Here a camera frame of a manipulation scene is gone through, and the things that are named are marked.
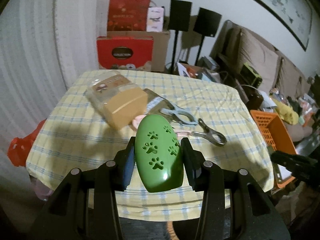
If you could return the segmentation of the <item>white curtain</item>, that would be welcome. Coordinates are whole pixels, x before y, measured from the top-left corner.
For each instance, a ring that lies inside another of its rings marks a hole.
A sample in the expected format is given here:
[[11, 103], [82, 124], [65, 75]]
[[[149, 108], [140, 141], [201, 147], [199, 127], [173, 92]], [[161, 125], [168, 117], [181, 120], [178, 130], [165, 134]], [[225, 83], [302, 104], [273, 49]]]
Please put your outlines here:
[[29, 177], [7, 157], [83, 73], [98, 68], [109, 0], [10, 0], [1, 13], [1, 197], [25, 198]]

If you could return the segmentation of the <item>yellow cloth on sofa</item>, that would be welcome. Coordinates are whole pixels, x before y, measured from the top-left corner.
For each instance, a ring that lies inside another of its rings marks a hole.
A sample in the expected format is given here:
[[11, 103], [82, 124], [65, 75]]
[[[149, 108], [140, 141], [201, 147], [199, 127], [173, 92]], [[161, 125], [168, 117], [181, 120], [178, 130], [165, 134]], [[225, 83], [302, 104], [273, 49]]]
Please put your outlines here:
[[298, 124], [299, 115], [293, 110], [292, 107], [275, 99], [272, 101], [276, 104], [276, 112], [283, 121], [290, 125]]

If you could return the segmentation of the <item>tan boxed packet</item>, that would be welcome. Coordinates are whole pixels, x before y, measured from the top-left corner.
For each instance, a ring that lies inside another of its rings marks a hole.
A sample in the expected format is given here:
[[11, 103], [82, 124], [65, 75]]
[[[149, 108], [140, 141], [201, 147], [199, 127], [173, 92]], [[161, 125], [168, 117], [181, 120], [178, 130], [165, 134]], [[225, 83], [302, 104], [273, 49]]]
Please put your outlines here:
[[120, 130], [145, 113], [148, 94], [116, 70], [104, 70], [87, 85], [86, 96], [112, 128]]

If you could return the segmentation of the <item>grey clothes clip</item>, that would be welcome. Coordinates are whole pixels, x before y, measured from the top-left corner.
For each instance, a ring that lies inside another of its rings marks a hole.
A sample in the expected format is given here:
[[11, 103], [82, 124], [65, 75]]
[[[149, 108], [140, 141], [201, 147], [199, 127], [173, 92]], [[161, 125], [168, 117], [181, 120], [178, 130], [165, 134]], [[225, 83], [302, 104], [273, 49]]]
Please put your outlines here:
[[192, 131], [190, 133], [191, 136], [206, 139], [213, 145], [219, 147], [227, 143], [227, 139], [222, 133], [210, 128], [201, 118], [198, 119], [198, 124], [203, 129], [203, 132]]

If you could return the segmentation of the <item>blue clothes clip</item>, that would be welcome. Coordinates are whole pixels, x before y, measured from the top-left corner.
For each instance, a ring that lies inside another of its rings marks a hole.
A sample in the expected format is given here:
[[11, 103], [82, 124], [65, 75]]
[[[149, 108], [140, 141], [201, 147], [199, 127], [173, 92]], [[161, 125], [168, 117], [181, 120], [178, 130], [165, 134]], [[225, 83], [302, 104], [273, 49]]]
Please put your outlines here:
[[197, 119], [190, 111], [185, 110], [174, 103], [171, 103], [171, 109], [161, 108], [160, 112], [164, 115], [173, 116], [175, 120], [182, 125], [196, 126], [198, 124]]

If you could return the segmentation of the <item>brown cardboard box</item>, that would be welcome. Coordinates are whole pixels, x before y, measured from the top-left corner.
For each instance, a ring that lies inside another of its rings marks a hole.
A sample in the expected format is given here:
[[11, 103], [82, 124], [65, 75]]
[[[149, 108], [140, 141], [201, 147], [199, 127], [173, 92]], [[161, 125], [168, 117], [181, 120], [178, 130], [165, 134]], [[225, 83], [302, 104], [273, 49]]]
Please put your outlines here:
[[151, 70], [153, 72], [164, 72], [165, 61], [167, 57], [167, 49], [170, 40], [170, 31], [164, 30], [162, 32], [147, 32], [147, 31], [108, 31], [107, 37], [152, 37], [153, 51]]

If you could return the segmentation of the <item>black speaker on stand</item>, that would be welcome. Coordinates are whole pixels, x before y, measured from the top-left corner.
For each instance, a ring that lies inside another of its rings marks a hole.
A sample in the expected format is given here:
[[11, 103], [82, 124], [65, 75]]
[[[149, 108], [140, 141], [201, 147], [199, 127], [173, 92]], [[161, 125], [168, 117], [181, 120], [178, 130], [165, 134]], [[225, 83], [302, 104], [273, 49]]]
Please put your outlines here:
[[178, 34], [180, 31], [187, 32], [189, 30], [191, 7], [192, 3], [189, 1], [170, 0], [168, 29], [175, 32], [171, 66], [169, 69], [170, 74], [174, 73]]
[[199, 13], [194, 24], [193, 31], [201, 35], [201, 41], [197, 52], [195, 65], [197, 65], [202, 50], [205, 37], [215, 37], [221, 22], [222, 15], [202, 8], [199, 8]]

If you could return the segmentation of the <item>brown sofa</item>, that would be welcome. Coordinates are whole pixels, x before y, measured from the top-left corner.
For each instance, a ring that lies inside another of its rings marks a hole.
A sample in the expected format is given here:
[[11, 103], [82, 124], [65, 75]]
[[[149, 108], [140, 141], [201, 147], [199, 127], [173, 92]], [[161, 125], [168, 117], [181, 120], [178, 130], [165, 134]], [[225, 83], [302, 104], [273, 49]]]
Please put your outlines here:
[[274, 45], [255, 32], [227, 20], [217, 37], [211, 57], [229, 74], [249, 110], [262, 107], [260, 91], [276, 88], [285, 98], [298, 100], [311, 85], [295, 64]]

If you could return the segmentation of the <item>middle beige cushion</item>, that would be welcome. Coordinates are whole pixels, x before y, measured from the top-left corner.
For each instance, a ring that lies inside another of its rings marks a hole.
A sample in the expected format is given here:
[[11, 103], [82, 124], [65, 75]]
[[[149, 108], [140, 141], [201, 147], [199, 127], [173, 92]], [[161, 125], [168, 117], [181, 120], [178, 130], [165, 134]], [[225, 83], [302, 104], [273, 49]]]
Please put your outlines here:
[[299, 98], [308, 88], [303, 73], [286, 57], [281, 58], [276, 87], [284, 96]]

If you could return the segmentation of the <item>green paw print case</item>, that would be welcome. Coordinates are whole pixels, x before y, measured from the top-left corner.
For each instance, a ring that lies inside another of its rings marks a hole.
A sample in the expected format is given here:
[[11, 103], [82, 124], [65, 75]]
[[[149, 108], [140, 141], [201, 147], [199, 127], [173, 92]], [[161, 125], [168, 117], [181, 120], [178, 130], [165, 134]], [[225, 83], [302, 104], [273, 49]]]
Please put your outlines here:
[[150, 193], [169, 191], [183, 183], [180, 143], [161, 115], [147, 115], [137, 128], [135, 159], [141, 181]]

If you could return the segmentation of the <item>red plastic bag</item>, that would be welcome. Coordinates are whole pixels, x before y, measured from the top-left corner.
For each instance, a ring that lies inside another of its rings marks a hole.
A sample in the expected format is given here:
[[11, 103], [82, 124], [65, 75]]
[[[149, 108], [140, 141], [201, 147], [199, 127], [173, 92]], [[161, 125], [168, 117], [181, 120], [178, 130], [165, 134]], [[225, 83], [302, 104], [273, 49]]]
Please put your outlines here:
[[8, 148], [7, 156], [11, 163], [16, 167], [25, 167], [27, 157], [33, 146], [34, 141], [36, 140], [37, 135], [39, 134], [42, 126], [46, 122], [46, 119], [42, 120], [37, 128], [27, 135], [24, 138], [15, 137]]

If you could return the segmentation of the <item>green black power station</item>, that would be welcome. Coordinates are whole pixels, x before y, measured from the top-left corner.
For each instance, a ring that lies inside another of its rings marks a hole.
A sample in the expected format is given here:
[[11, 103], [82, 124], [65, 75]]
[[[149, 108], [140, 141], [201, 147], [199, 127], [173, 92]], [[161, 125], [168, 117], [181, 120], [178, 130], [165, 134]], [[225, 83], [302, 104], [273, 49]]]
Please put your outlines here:
[[240, 70], [240, 76], [248, 85], [254, 88], [259, 88], [263, 81], [261, 75], [248, 62], [243, 64]]

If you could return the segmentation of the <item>red collection gift box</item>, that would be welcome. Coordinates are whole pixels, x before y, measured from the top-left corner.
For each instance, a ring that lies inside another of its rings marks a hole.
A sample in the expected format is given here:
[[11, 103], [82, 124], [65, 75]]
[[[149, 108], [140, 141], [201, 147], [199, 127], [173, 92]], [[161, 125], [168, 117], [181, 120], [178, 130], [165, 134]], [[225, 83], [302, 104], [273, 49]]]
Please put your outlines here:
[[97, 38], [98, 62], [105, 69], [128, 66], [135, 69], [152, 61], [152, 37], [99, 37]]

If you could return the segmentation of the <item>framed ink painting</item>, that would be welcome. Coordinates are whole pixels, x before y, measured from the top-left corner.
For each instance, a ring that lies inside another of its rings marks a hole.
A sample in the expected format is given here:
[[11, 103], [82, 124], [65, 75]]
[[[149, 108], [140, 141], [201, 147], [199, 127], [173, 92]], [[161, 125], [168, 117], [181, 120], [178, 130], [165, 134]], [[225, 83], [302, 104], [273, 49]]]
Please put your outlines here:
[[312, 26], [308, 0], [255, 0], [273, 14], [306, 50]]

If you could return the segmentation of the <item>olive card packet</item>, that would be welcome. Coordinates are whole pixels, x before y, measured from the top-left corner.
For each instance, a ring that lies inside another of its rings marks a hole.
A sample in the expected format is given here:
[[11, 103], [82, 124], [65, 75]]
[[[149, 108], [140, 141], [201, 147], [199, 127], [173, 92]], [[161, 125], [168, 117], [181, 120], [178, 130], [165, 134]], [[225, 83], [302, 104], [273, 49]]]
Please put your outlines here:
[[161, 112], [162, 109], [174, 109], [172, 104], [167, 99], [161, 97], [148, 88], [145, 88], [143, 90], [148, 95], [146, 114], [159, 114], [165, 116], [165, 114]]

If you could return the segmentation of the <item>large beige cushion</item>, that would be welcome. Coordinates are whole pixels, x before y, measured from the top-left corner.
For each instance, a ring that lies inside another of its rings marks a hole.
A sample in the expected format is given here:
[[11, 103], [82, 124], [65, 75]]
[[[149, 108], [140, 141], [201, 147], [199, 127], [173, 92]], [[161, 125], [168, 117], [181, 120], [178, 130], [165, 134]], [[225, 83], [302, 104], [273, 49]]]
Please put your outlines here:
[[275, 80], [279, 56], [262, 44], [249, 31], [242, 29], [238, 49], [237, 68], [248, 62], [262, 77], [262, 90], [270, 90]]

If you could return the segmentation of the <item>right black speaker on stand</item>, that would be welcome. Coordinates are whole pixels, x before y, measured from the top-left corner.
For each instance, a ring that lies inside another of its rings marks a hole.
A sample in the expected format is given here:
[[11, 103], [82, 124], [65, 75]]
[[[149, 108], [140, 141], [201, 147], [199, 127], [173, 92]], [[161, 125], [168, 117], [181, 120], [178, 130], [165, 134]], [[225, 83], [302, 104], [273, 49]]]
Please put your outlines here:
[[222, 15], [202, 8], [199, 8], [199, 13], [194, 24], [193, 31], [201, 35], [201, 41], [197, 52], [195, 65], [197, 65], [202, 50], [205, 37], [215, 37], [221, 22]]

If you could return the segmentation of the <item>orange plastic basket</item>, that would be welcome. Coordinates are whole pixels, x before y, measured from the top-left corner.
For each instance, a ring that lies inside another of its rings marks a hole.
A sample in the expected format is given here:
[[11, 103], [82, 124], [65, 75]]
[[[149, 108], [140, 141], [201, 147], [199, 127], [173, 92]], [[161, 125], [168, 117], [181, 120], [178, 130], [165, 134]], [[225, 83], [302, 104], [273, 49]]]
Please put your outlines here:
[[[277, 113], [250, 110], [250, 114], [268, 147], [272, 147], [274, 151], [279, 150], [291, 155], [297, 154], [287, 129]], [[295, 179], [285, 167], [275, 163], [272, 163], [272, 165], [274, 189], [282, 189]]]

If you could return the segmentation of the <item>left black speaker on stand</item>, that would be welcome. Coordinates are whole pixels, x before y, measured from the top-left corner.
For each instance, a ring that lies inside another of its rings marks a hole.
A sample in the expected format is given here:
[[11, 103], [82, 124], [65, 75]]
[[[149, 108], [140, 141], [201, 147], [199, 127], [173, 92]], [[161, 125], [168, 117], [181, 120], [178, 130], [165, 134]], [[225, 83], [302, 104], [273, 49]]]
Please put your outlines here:
[[171, 66], [169, 69], [170, 74], [174, 73], [178, 34], [180, 31], [187, 32], [189, 30], [191, 7], [192, 3], [189, 1], [170, 0], [168, 29], [175, 32]]

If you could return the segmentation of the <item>small pink white box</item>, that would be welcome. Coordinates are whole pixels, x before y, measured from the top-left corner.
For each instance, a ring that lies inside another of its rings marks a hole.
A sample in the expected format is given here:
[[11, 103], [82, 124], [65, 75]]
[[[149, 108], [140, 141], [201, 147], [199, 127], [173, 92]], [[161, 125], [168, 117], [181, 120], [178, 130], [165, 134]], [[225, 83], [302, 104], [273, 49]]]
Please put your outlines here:
[[147, 32], [162, 32], [164, 25], [164, 8], [149, 7], [146, 20]]

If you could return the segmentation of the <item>red gift box upper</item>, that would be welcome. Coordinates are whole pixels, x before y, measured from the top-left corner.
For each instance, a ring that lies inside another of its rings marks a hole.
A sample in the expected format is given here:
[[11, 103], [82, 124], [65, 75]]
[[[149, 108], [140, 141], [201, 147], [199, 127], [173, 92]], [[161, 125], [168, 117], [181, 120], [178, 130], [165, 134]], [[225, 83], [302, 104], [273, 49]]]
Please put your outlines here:
[[110, 0], [107, 31], [146, 31], [151, 0]]

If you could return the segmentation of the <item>yellow checked tablecloth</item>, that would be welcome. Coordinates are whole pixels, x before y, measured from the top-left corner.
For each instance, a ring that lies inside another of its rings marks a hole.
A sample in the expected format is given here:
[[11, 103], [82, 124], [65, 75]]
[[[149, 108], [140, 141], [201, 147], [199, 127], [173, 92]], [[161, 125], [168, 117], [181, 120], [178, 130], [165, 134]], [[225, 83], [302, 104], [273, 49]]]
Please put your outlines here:
[[[226, 138], [223, 146], [207, 139], [189, 137], [193, 149], [224, 170], [246, 169], [264, 191], [273, 187], [273, 168], [263, 136], [253, 121], [238, 91], [210, 81], [176, 75], [121, 70], [120, 75], [142, 89], [150, 90], [201, 119]], [[140, 139], [147, 180], [155, 174], [169, 179], [169, 170], [180, 168], [180, 141], [175, 131], [197, 131], [202, 127], [169, 122], [159, 114], [149, 114], [140, 123], [120, 130], [110, 127], [88, 98], [89, 87], [99, 79], [111, 79], [109, 70], [85, 72], [70, 87], [49, 115], [27, 157], [29, 174], [55, 190], [73, 168], [92, 170], [112, 160], [127, 147], [132, 137]], [[195, 192], [187, 178], [178, 179], [173, 189], [162, 186], [154, 193], [146, 189], [138, 170], [129, 186], [117, 192], [121, 217], [166, 222], [197, 218], [202, 192]]]

